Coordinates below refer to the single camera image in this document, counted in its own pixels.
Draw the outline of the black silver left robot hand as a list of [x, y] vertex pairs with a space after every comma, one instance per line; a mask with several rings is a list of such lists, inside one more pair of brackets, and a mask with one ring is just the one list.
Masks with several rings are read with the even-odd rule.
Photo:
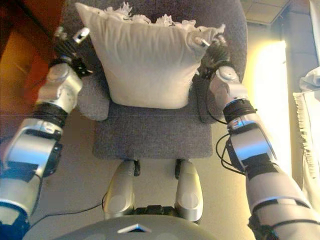
[[90, 29], [83, 27], [75, 35], [68, 37], [63, 26], [58, 26], [54, 33], [54, 51], [59, 57], [76, 59], [78, 49], [82, 42], [89, 36]]

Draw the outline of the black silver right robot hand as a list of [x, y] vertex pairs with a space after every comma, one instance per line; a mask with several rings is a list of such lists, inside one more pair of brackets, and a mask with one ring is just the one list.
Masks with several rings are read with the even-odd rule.
[[201, 64], [206, 68], [217, 69], [233, 66], [228, 44], [222, 34], [215, 36], [211, 44], [202, 37], [196, 37], [195, 43], [205, 49]]

